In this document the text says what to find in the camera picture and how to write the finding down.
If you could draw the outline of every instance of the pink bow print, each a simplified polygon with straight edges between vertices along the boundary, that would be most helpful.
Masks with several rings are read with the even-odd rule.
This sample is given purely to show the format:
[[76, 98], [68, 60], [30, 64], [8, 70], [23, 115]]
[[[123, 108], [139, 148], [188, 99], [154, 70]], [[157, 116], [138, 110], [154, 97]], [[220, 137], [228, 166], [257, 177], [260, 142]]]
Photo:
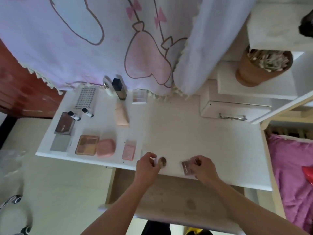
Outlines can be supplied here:
[[126, 12], [127, 12], [128, 18], [130, 20], [133, 17], [134, 11], [141, 11], [141, 10], [142, 10], [142, 8], [141, 8], [141, 5], [140, 5], [138, 0], [134, 0], [134, 3], [132, 6], [126, 7]]
[[161, 7], [160, 7], [160, 9], [159, 9], [159, 15], [158, 15], [158, 17], [155, 17], [155, 18], [154, 18], [154, 22], [155, 22], [155, 24], [156, 24], [156, 28], [158, 28], [160, 21], [167, 22], [167, 19], [166, 19], [164, 13], [163, 13]]

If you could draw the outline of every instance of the drawer handle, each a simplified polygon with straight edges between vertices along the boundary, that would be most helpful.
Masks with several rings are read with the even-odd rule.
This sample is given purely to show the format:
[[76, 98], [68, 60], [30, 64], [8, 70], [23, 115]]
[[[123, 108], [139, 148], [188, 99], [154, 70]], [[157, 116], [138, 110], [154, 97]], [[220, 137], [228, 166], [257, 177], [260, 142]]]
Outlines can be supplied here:
[[245, 115], [243, 115], [242, 117], [228, 117], [228, 116], [222, 116], [221, 113], [219, 113], [218, 117], [220, 119], [231, 119], [231, 120], [239, 120], [239, 121], [246, 121], [247, 120]]

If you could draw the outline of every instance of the terracotta pot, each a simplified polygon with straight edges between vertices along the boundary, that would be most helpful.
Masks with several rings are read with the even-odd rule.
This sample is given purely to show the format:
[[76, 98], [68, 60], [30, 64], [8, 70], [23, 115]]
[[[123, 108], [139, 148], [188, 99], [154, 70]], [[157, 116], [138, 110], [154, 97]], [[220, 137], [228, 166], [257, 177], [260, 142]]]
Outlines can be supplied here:
[[239, 62], [239, 68], [236, 71], [236, 79], [237, 81], [244, 86], [254, 87], [259, 85], [262, 82], [265, 82], [269, 79], [277, 77], [287, 71], [293, 63], [293, 56], [290, 51], [285, 51], [284, 55], [288, 57], [289, 62], [287, 63], [287, 67], [279, 72], [268, 72], [260, 67], [255, 66], [248, 59], [249, 47], [245, 50], [244, 54], [241, 57]]

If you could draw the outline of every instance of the pink blanket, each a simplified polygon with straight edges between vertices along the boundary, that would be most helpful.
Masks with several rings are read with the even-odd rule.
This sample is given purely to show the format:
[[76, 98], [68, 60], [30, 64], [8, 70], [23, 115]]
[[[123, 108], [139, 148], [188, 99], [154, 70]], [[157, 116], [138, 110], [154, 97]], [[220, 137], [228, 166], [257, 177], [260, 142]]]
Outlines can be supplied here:
[[268, 148], [286, 218], [313, 234], [313, 186], [305, 179], [301, 168], [313, 166], [313, 143], [272, 134]]

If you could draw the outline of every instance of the white tabletop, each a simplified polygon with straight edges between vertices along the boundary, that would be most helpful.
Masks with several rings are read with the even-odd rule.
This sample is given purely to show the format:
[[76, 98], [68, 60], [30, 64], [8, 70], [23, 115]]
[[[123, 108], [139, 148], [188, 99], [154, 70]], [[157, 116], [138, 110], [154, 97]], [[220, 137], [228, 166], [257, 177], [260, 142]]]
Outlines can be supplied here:
[[[115, 124], [117, 98], [99, 90], [94, 117], [82, 114], [82, 119], [75, 123], [68, 152], [50, 151], [59, 118], [62, 112], [74, 111], [79, 93], [80, 90], [65, 94], [36, 155], [135, 170], [141, 155], [151, 151], [167, 159], [167, 165], [160, 174], [178, 177], [185, 177], [181, 161], [204, 155], [213, 160], [219, 176], [226, 183], [272, 190], [260, 126], [200, 117], [197, 95], [188, 100], [176, 95], [167, 102], [150, 96], [147, 104], [136, 105], [132, 104], [129, 91], [123, 102], [130, 119], [130, 127], [127, 128]], [[83, 134], [100, 136], [100, 139], [113, 138], [116, 141], [115, 154], [109, 158], [75, 154], [79, 137]], [[133, 161], [122, 160], [126, 140], [137, 142]]]

